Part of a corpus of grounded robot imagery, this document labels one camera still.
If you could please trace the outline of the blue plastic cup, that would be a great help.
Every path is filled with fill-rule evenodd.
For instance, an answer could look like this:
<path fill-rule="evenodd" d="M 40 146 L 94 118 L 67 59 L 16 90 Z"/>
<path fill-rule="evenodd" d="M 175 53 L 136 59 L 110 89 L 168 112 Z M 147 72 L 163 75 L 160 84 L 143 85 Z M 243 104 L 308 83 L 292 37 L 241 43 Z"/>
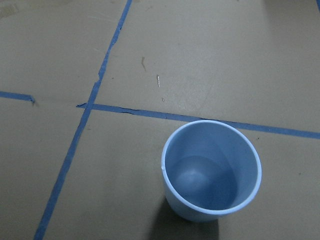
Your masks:
<path fill-rule="evenodd" d="M 161 155 L 166 200 L 180 217 L 211 222 L 246 207 L 262 181 L 259 155 L 234 127 L 198 120 L 182 125 Z"/>

